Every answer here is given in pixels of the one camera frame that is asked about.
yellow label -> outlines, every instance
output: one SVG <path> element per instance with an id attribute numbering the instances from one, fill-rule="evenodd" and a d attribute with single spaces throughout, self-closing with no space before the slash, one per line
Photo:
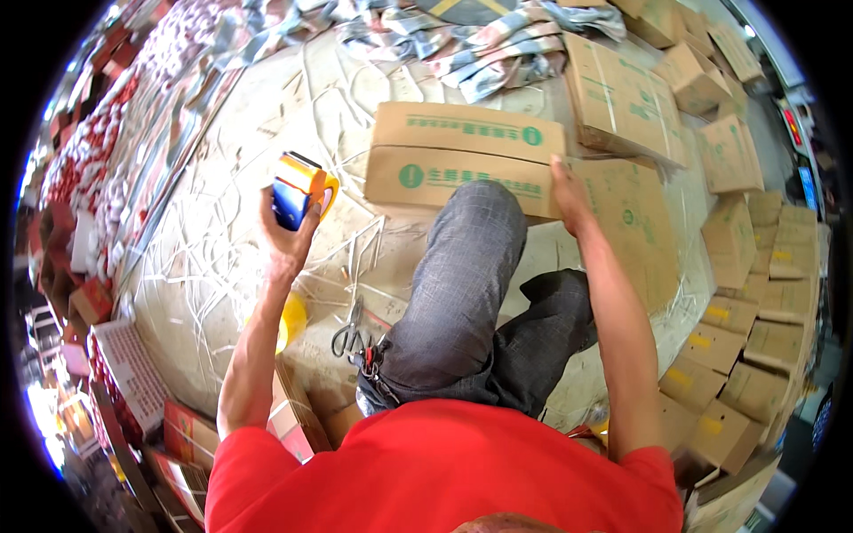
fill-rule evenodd
<path id="1" fill-rule="evenodd" d="M 719 316 L 723 319 L 728 318 L 728 310 L 725 310 L 722 307 L 716 307 L 715 305 L 709 305 L 708 309 L 705 310 L 705 313 L 711 316 Z"/>
<path id="2" fill-rule="evenodd" d="M 708 418 L 707 416 L 702 416 L 699 418 L 699 429 L 705 433 L 710 433 L 711 435 L 719 435 L 722 431 L 722 422 L 720 422 L 720 420 Z"/>
<path id="3" fill-rule="evenodd" d="M 683 373 L 681 370 L 677 368 L 670 368 L 666 371 L 666 377 L 675 381 L 678 385 L 681 385 L 685 388 L 689 387 L 693 384 L 693 378 Z"/>
<path id="4" fill-rule="evenodd" d="M 702 346 L 703 348 L 708 348 L 709 346 L 711 346 L 710 339 L 706 339 L 705 337 L 697 335 L 696 333 L 690 333 L 688 340 L 690 341 L 691 345 Z"/>

concrete floor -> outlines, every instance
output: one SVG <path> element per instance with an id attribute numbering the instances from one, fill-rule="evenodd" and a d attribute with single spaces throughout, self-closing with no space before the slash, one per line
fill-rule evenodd
<path id="1" fill-rule="evenodd" d="M 662 55 L 633 36 L 626 43 L 609 45 L 646 67 L 653 67 Z M 166 384 L 178 399 L 209 415 L 215 414 L 221 379 L 242 325 L 252 311 L 259 285 L 259 251 L 252 231 L 257 190 L 269 183 L 272 165 L 282 150 L 295 150 L 323 161 L 323 150 L 316 143 L 311 126 L 311 105 L 305 86 L 310 83 L 314 97 L 327 87 L 346 86 L 337 68 L 316 67 L 333 65 L 337 60 L 332 55 L 340 58 L 347 78 L 360 72 L 353 94 L 369 111 L 375 110 L 376 104 L 383 100 L 419 99 L 417 91 L 399 71 L 389 77 L 390 83 L 371 69 L 358 71 L 361 65 L 338 49 L 329 32 L 308 45 L 306 62 L 310 81 L 297 78 L 286 89 L 281 88 L 301 68 L 299 49 L 283 50 L 248 68 L 184 173 L 167 216 L 160 224 L 155 244 L 134 272 L 131 286 L 137 287 L 137 326 Z M 382 68 L 390 72 L 393 66 Z M 426 101 L 463 103 L 457 90 L 443 88 L 425 68 L 415 65 L 411 70 Z M 569 112 L 562 79 L 548 80 L 536 87 L 541 92 L 514 90 L 480 105 L 571 124 L 571 116 L 566 115 Z M 317 100 L 316 123 L 325 147 L 331 154 L 337 153 L 340 160 L 367 148 L 370 129 L 353 119 L 336 93 L 337 90 L 329 91 Z M 765 183 L 768 188 L 783 188 L 792 171 L 786 138 L 782 137 L 784 131 L 765 107 L 751 103 L 755 105 L 750 106 L 748 123 Z M 705 123 L 685 113 L 682 121 L 689 128 Z M 687 141 L 693 158 L 690 168 L 671 173 L 664 180 L 682 285 L 670 307 L 651 316 L 660 373 L 675 358 L 714 291 L 699 228 L 715 198 L 706 192 L 691 130 Z M 365 164 L 366 157 L 362 155 L 347 170 L 363 176 Z M 354 399 L 354 368 L 335 359 L 328 348 L 332 334 L 340 327 L 334 315 L 345 318 L 350 301 L 350 294 L 343 289 L 347 281 L 340 273 L 347 262 L 347 250 L 323 264 L 311 260 L 324 258 L 353 231 L 367 224 L 371 216 L 365 207 L 373 214 L 381 214 L 378 206 L 359 207 L 339 198 L 317 231 L 311 249 L 309 266 L 318 266 L 317 270 L 300 276 L 293 288 L 311 300 L 309 326 L 302 338 L 285 349 L 284 357 L 309 391 L 314 410 L 321 417 L 340 410 Z M 429 212 L 399 213 L 393 214 L 386 225 L 378 268 L 360 278 L 392 296 L 359 292 L 368 309 L 391 323 L 405 310 L 412 272 L 422 257 L 424 234 L 432 218 Z M 405 231 L 388 233 L 392 229 Z M 371 233 L 358 241 L 357 250 L 365 246 Z M 202 241 L 203 246 L 182 252 L 185 247 L 192 247 L 187 245 Z M 207 263 L 215 263 L 213 270 L 218 273 L 218 282 L 205 279 L 212 276 L 212 271 L 200 265 Z M 524 256 L 501 308 L 502 320 L 527 308 L 519 285 L 534 275 L 556 269 L 557 265 L 582 267 L 575 240 L 560 223 L 530 227 Z M 198 315 L 205 300 L 214 305 L 201 321 L 203 335 L 199 335 L 193 314 Z M 375 327 L 373 333 L 378 336 L 381 329 Z M 561 430 L 571 429 L 583 421 L 589 406 L 600 400 L 606 400 L 606 387 L 596 345 L 569 361 L 548 400 L 544 421 Z"/>

knee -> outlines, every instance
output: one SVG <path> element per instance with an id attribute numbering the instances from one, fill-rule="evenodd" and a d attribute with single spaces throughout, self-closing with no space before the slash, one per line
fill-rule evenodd
<path id="1" fill-rule="evenodd" d="M 447 206 L 455 218 L 467 223 L 495 224 L 513 235 L 527 233 L 527 222 L 519 201 L 498 182 L 465 183 L 453 193 Z"/>

left hand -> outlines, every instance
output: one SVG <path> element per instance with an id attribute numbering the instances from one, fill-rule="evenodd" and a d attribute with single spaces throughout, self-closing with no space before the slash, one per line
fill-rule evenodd
<path id="1" fill-rule="evenodd" d="M 315 203 L 302 219 L 299 230 L 290 231 L 276 222 L 276 214 L 272 211 L 272 185 L 262 188 L 260 196 L 258 218 L 263 242 L 270 254 L 264 277 L 270 284 L 286 284 L 289 288 L 305 267 L 322 207 L 319 202 Z"/>

